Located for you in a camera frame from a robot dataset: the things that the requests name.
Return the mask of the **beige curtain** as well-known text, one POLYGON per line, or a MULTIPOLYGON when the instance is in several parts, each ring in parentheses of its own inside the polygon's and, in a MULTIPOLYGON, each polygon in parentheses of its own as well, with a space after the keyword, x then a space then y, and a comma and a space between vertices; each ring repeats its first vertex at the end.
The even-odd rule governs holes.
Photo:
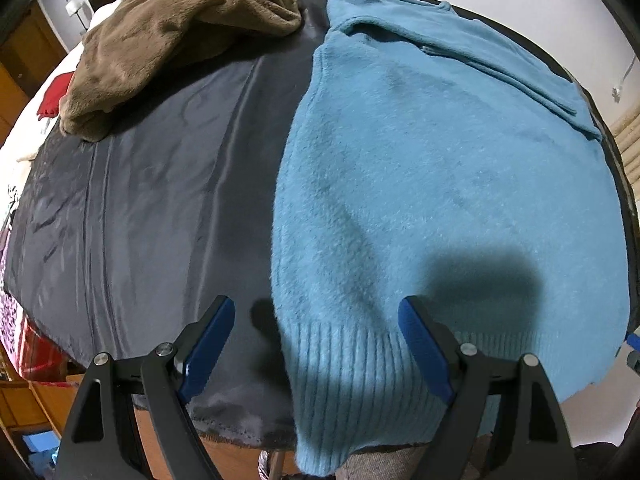
POLYGON ((633 107, 617 119, 611 127, 617 144, 624 171, 631 185, 634 201, 638 203, 640 197, 640 104, 633 107))

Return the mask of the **brown wooden door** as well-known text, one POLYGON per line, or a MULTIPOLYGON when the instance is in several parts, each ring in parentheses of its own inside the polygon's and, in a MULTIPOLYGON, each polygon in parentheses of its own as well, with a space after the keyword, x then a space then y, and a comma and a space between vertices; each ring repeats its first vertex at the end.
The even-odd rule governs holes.
POLYGON ((65 55, 39 2, 32 0, 1 44, 1 144, 29 100, 65 55))

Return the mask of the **teal knitted sweater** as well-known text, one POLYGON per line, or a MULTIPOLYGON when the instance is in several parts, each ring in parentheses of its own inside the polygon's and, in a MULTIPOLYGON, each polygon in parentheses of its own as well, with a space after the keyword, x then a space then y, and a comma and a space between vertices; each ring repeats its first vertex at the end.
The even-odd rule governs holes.
POLYGON ((622 207, 576 84, 447 3, 328 0, 274 194, 271 296, 296 460, 432 440, 445 407, 397 322, 605 378, 631 317, 622 207))

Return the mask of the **white and pink bedding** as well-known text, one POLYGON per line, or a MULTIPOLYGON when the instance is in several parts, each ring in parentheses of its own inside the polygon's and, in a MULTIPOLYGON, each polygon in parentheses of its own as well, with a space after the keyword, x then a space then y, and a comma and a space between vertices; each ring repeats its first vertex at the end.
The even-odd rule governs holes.
POLYGON ((1 144, 1 220, 6 221, 9 213, 17 206, 24 190, 26 179, 40 146, 58 120, 44 118, 39 120, 37 110, 44 92, 55 76, 74 72, 84 50, 83 44, 76 44, 66 51, 65 58, 52 70, 35 96, 29 100, 18 116, 9 136, 1 144))

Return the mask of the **brown fleece garment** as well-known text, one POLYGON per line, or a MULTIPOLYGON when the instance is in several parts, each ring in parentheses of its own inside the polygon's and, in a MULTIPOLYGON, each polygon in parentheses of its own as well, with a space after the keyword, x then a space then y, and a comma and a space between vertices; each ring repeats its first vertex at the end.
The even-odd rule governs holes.
POLYGON ((216 58, 247 35, 299 29, 297 0, 122 0, 86 33, 58 126, 98 142, 107 113, 136 96, 171 58, 216 58))

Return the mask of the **red cloth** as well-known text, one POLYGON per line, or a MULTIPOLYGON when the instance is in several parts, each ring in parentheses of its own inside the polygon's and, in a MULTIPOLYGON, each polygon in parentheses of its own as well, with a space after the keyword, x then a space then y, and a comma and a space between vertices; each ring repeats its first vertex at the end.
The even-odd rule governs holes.
POLYGON ((49 87, 44 92, 42 101, 37 110, 39 120, 55 118, 60 112, 60 102, 66 96, 74 72, 62 73, 55 76, 49 87))

